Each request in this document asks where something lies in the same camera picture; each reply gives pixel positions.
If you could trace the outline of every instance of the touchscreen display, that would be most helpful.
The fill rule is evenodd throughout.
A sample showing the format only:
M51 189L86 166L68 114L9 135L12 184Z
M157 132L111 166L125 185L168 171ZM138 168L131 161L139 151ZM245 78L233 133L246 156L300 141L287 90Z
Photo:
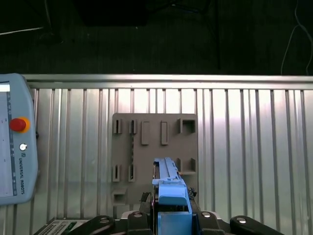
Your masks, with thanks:
M10 85L0 84L0 197L17 195L11 120Z

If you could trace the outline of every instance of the gray plastic part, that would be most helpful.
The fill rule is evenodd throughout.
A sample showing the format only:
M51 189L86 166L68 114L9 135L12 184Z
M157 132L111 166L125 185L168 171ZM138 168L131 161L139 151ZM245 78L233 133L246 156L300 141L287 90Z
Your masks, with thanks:
M198 134L195 114L114 114L113 205L138 204L151 192L155 158L175 161L188 187L198 189Z

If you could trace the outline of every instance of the metal panel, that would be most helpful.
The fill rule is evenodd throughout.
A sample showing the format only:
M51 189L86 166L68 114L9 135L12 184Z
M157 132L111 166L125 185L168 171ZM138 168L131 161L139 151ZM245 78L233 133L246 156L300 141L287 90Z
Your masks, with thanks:
M0 234L112 208L114 113L195 113L199 205L286 235L313 234L311 77L26 75L34 88L40 175L34 199L0 208Z

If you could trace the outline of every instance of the dark background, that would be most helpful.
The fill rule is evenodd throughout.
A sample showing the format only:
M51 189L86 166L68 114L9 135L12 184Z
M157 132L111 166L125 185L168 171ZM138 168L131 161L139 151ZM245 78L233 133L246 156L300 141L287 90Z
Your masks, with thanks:
M45 15L43 0L29 1ZM185 3L201 8L204 0ZM151 15L146 26L86 27L71 1L51 0L63 43L52 42L45 30L2 35L0 73L280 74L296 25L296 0L212 0L208 18L213 25L214 4L219 9L220 70L216 43L199 15L169 8ZM46 24L23 0L2 1L0 15L0 32ZM313 35L313 0L299 0L298 16ZM310 52L310 41L298 28L283 74L305 75Z

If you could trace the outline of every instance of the red emergency stop button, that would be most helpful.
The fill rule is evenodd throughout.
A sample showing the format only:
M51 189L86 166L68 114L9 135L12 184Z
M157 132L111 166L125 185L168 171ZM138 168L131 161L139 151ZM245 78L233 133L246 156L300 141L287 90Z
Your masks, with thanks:
M21 118L15 118L10 121L10 129L16 132L22 132L26 128L26 121Z

